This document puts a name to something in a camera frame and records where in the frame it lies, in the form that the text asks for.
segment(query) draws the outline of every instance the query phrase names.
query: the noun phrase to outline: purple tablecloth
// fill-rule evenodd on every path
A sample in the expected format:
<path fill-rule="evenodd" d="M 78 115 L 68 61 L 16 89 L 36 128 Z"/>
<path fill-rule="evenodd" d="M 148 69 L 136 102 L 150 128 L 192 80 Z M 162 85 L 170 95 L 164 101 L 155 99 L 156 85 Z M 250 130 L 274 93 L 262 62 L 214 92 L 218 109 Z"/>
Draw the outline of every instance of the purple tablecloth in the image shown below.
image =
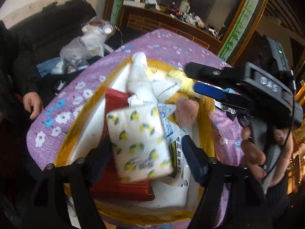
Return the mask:
<path fill-rule="evenodd" d="M 27 147 L 41 169 L 54 162 L 66 133 L 94 90 L 117 65 L 139 51 L 144 52 L 149 59 L 160 59 L 180 69 L 188 62 L 216 68 L 229 66 L 200 45 L 164 29 L 155 30 L 129 42 L 84 70 L 33 122 L 27 133 Z M 232 122 L 226 117 L 225 112 L 219 109 L 210 115 L 210 119 L 215 154 L 222 163 L 238 165 L 243 152 L 240 149 L 241 127 L 237 120 Z M 224 218 L 227 202 L 228 190 L 224 188 L 218 223 Z M 164 224 L 161 228 L 185 228 L 187 225 L 188 222 L 175 222 Z"/>

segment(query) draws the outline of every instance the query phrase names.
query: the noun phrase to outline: lemon print tissue package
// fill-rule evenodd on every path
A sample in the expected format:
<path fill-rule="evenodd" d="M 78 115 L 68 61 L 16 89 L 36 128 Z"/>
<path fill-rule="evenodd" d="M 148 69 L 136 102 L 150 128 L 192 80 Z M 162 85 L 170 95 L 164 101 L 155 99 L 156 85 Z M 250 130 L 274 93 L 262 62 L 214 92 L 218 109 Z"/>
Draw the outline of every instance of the lemon print tissue package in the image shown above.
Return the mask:
<path fill-rule="evenodd" d="M 123 181 L 153 179 L 173 172 L 156 104 L 114 110 L 106 118 L 116 169 Z"/>

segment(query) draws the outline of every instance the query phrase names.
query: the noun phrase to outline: yellow tape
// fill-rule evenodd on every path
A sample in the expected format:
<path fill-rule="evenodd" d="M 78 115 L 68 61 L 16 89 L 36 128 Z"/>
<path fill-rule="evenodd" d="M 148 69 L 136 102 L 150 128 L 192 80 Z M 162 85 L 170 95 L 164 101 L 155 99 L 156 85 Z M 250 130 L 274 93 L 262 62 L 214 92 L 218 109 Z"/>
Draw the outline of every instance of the yellow tape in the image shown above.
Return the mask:
<path fill-rule="evenodd" d="M 132 58 L 129 57 L 124 60 L 118 67 L 116 67 L 106 78 L 101 86 L 97 88 L 92 97 L 86 102 L 83 109 L 80 111 L 76 120 L 72 124 L 70 130 L 67 133 L 67 136 L 62 143 L 55 160 L 56 166 L 63 166 L 67 163 L 68 157 L 79 140 L 79 136 L 83 130 L 83 127 L 86 124 L 87 119 L 89 118 L 95 104 L 101 99 L 104 95 L 107 87 L 112 83 L 115 77 L 118 75 L 120 70 L 132 62 Z M 171 70 L 177 70 L 176 68 L 167 65 L 164 62 L 159 60 L 148 59 L 147 64 L 149 67 L 155 67 L 162 71 L 169 72 Z M 206 110 L 205 105 L 200 99 L 196 99 L 199 103 L 199 112 L 198 112 L 198 132 L 199 132 L 199 143 L 200 147 L 204 149 L 206 154 L 209 157 L 214 157 L 214 145 L 212 138 L 212 129 L 209 120 L 209 116 Z M 71 196 L 70 187 L 65 186 L 66 194 Z M 203 193 L 203 189 L 199 189 L 198 198 L 200 199 Z M 191 219 L 194 215 L 193 212 L 188 211 L 175 211 L 170 213 L 163 213 L 159 215 L 138 215 L 131 213 L 124 213 L 120 210 L 109 208 L 103 205 L 100 201 L 95 200 L 96 207 L 100 214 L 107 216 L 111 219 L 116 219 L 124 223 L 129 224 L 142 224 L 142 225 L 151 225 L 151 224 L 163 224 L 170 223 L 175 221 L 181 221 L 186 219 Z"/>

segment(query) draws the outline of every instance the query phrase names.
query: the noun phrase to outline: red wrapper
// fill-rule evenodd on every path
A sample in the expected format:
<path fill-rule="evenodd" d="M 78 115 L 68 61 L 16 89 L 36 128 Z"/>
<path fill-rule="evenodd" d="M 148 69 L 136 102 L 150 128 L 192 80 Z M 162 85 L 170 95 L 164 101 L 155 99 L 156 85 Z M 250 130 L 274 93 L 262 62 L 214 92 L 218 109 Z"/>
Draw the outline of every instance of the red wrapper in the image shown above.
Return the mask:
<path fill-rule="evenodd" d="M 129 93 L 107 88 L 105 93 L 105 119 L 101 139 L 109 135 L 106 115 L 108 112 L 128 106 Z M 149 180 L 140 182 L 121 182 L 116 172 L 113 156 L 109 159 L 99 182 L 91 188 L 93 198 L 147 202 L 155 199 Z"/>

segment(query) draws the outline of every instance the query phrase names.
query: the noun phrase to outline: pink fluffy object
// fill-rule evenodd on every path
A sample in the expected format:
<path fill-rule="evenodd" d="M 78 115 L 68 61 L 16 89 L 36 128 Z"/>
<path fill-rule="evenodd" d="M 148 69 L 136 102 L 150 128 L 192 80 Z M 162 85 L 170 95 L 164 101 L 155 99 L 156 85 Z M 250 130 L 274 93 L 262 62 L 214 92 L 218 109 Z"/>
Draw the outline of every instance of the pink fluffy object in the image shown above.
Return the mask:
<path fill-rule="evenodd" d="M 198 102 L 187 100 L 184 96 L 180 96 L 175 104 L 177 106 L 175 111 L 177 125 L 181 127 L 191 127 L 197 119 L 199 110 Z"/>

